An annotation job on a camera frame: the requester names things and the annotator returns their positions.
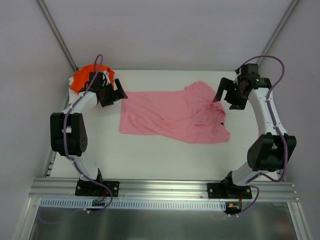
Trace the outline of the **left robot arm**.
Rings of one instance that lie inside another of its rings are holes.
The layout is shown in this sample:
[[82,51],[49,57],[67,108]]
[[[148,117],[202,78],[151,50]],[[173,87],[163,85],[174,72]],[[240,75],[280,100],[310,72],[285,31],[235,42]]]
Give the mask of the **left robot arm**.
[[96,105],[107,107],[127,99],[119,79],[111,81],[103,72],[90,72],[79,96],[62,112],[50,116],[51,149],[65,157],[78,173],[75,195],[116,197],[119,183],[103,180],[100,169],[85,156],[88,147],[84,115]]

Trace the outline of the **pink t shirt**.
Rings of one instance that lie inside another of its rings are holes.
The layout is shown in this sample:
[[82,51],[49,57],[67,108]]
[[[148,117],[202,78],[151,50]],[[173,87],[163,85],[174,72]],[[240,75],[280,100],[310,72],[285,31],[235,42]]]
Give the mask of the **pink t shirt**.
[[178,91],[128,92],[122,100],[119,131],[164,136],[190,144],[227,143],[226,112],[216,92],[196,81]]

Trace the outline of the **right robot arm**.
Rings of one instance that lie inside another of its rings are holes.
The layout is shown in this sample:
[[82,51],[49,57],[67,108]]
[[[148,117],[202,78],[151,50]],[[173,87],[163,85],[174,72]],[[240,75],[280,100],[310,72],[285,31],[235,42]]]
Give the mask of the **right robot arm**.
[[213,102],[224,99],[232,110],[244,110],[250,103],[258,126],[258,138],[247,151],[246,162],[220,183],[207,184],[210,199],[251,199],[249,184],[260,176],[286,171],[297,145],[296,137],[283,127],[273,101],[273,84],[261,77],[259,66],[244,63],[235,80],[220,80]]

